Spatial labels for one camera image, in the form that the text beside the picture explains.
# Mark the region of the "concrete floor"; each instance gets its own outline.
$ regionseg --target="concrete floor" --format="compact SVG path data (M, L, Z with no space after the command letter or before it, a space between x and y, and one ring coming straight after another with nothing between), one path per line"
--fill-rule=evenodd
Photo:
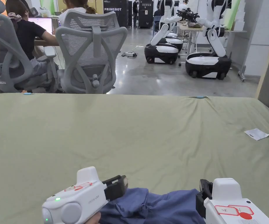
M129 29L121 52L136 46L146 46L152 38L151 29ZM148 64L144 48L136 48L137 58L119 57L116 61L117 81L115 89L108 94L125 95L173 95L173 96L223 96L254 97L259 77L247 77L244 83L237 71L230 70L221 80L191 78L185 72L185 65Z

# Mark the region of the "blue cloth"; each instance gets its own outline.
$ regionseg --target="blue cloth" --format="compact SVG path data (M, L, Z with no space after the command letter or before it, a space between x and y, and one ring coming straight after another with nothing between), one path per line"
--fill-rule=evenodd
M205 224L196 211L198 191L178 190L166 195L145 188L127 189L125 195L101 209L100 224Z

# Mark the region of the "hand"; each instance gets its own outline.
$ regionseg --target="hand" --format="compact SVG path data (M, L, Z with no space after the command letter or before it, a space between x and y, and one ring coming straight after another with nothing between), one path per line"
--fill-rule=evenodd
M100 218L101 218L101 213L97 212L88 221L86 221L85 224L98 224Z

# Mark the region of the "table leg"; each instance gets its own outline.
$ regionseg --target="table leg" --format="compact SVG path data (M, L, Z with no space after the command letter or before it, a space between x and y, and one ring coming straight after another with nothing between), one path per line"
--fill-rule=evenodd
M234 39L235 39L235 33L234 32L228 32L227 33L227 47L226 47L226 55L227 57L230 57L230 54L233 49Z
M196 40L197 40L197 32L193 31L192 32L192 45L190 47L189 54L194 52Z
M192 46L192 31L189 32L188 46L187 46L187 56L190 54L191 46Z

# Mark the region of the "power strip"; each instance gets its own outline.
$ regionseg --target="power strip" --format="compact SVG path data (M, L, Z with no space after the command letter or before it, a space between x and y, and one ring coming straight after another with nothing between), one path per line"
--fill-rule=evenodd
M134 53L124 53L126 57L135 57L135 54Z

